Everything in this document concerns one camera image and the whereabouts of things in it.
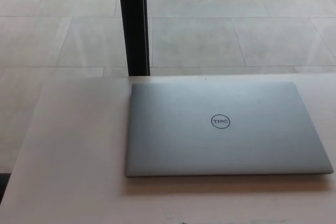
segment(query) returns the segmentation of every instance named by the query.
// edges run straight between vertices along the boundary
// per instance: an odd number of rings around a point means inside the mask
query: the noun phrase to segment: laptop lid
[[[324,174],[294,83],[133,84],[125,174]]]

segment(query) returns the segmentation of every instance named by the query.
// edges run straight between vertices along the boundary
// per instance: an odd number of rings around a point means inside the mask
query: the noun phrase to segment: dell laptop
[[[294,83],[132,86],[126,177],[332,172]]]

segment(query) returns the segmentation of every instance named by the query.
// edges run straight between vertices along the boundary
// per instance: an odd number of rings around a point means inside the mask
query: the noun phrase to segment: white table
[[[0,206],[1,224],[336,223],[336,175],[126,179],[133,82],[294,81],[336,168],[336,75],[49,83]]]

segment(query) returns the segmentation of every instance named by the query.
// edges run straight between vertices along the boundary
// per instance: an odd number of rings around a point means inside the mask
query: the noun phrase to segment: laptop
[[[329,173],[294,83],[132,86],[126,177]]]

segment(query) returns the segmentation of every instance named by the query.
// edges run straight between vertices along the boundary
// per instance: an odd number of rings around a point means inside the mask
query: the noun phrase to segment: tiled floor
[[[148,0],[152,75],[336,72],[336,0]],[[127,75],[120,0],[0,0],[0,173],[50,78]]]

